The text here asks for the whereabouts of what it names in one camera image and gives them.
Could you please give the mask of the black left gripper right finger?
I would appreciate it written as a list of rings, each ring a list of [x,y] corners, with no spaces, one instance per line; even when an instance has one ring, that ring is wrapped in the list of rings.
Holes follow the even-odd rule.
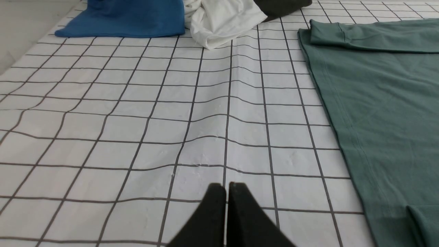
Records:
[[[294,247],[265,214],[244,183],[229,183],[228,247]]]

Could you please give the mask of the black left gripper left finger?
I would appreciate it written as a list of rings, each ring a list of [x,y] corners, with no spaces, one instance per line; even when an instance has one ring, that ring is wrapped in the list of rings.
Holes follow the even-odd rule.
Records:
[[[168,247],[222,247],[224,246],[224,222],[226,190],[221,184],[209,184],[195,212]]]

